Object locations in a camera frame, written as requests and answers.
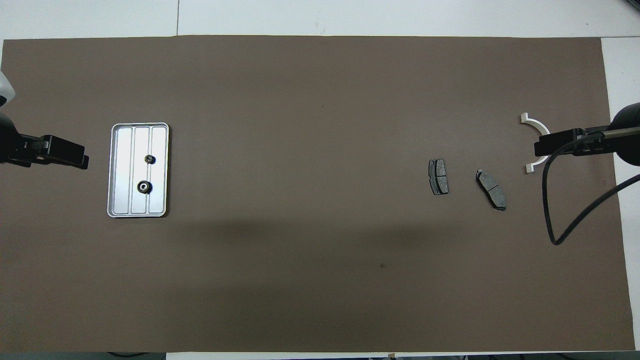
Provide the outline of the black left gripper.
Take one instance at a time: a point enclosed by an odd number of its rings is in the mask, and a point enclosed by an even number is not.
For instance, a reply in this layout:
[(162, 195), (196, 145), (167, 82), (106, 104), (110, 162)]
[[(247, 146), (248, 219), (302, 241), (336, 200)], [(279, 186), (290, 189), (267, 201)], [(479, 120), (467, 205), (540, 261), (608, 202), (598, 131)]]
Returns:
[(19, 134), (13, 121), (0, 114), (0, 162), (15, 166), (56, 164), (80, 170), (89, 168), (86, 147), (53, 135), (40, 137)]

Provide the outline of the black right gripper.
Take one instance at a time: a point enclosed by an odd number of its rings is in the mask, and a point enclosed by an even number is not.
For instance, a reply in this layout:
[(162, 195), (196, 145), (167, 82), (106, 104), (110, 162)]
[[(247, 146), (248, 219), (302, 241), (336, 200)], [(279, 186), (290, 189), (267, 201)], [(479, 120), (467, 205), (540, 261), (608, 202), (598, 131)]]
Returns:
[[(640, 103), (627, 105), (617, 112), (608, 131), (623, 130), (628, 128), (639, 128), (640, 126)], [(567, 145), (576, 139), (605, 132), (606, 128), (585, 128), (576, 135), (575, 131), (560, 131), (540, 136), (534, 143), (535, 157), (548, 157), (555, 153), (562, 146)], [(604, 139), (595, 139), (575, 145), (574, 151), (610, 151), (611, 146), (623, 161), (631, 166), (640, 166), (640, 135), (615, 137), (606, 143)]]

